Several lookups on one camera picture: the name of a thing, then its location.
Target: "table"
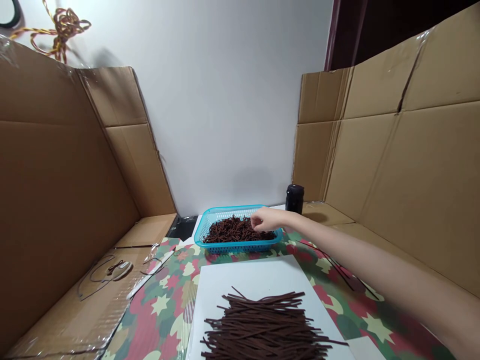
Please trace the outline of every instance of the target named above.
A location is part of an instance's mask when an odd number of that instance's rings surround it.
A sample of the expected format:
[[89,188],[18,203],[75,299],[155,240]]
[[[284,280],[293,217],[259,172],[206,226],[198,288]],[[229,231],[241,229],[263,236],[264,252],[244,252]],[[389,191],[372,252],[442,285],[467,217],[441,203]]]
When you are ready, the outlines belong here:
[[[162,257],[179,244],[165,238]],[[103,360],[182,360],[187,355],[200,268],[292,254],[346,340],[368,336],[386,360],[455,359],[425,327],[385,301],[296,232],[270,252],[209,254],[187,245],[133,297]],[[282,281],[281,274],[272,281]]]

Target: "yellow twisted cable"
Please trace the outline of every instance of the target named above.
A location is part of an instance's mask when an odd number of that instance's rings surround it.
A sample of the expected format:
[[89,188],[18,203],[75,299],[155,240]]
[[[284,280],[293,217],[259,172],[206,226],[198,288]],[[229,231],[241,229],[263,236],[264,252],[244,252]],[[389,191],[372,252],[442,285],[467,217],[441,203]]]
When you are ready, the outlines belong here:
[[[69,7],[68,9],[57,8],[55,14],[52,16],[52,13],[47,6],[47,1],[42,0],[43,6],[46,9],[48,16],[55,25],[55,30],[53,29],[39,29],[35,27],[22,27],[19,30],[14,31],[10,39],[15,39],[23,33],[32,32],[30,34],[30,43],[32,46],[40,53],[47,56],[55,56],[57,61],[62,61],[67,63],[67,41],[70,38],[73,38],[77,34],[83,33],[85,30],[90,28],[92,24],[88,20],[80,20],[77,14]],[[37,35],[52,35],[56,36],[53,39],[53,47],[50,51],[42,50],[35,43],[35,37]]]

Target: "white wall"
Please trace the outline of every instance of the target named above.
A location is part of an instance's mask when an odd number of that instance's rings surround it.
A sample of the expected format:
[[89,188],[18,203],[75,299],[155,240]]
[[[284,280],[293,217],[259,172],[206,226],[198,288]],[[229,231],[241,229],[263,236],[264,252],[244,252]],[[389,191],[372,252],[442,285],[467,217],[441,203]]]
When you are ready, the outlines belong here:
[[[71,65],[135,69],[182,216],[285,201],[301,75],[324,67],[333,0],[48,4],[92,23],[69,42]],[[20,5],[26,26],[52,26],[40,0]]]

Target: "black bottle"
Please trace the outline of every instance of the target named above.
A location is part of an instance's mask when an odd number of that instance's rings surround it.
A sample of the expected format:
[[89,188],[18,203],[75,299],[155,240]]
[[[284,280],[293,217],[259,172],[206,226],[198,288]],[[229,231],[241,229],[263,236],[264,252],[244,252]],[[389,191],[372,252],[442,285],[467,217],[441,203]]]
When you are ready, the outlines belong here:
[[304,205],[304,187],[300,185],[290,184],[286,189],[285,210],[302,214]]

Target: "pile of brown strips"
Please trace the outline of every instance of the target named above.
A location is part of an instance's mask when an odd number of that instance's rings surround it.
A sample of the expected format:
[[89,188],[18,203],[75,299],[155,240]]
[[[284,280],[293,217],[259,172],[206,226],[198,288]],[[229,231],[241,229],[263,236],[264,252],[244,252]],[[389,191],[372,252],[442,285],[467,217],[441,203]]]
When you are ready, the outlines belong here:
[[322,343],[348,345],[319,335],[321,330],[309,325],[312,319],[298,308],[304,292],[253,301],[233,289],[239,296],[222,296],[230,307],[218,306],[223,317],[205,320],[213,328],[200,341],[210,350],[201,353],[206,359],[324,359],[332,346]]
[[231,243],[255,240],[273,240],[277,235],[273,231],[258,232],[252,229],[250,218],[241,220],[233,215],[213,223],[210,232],[203,238],[204,243]]

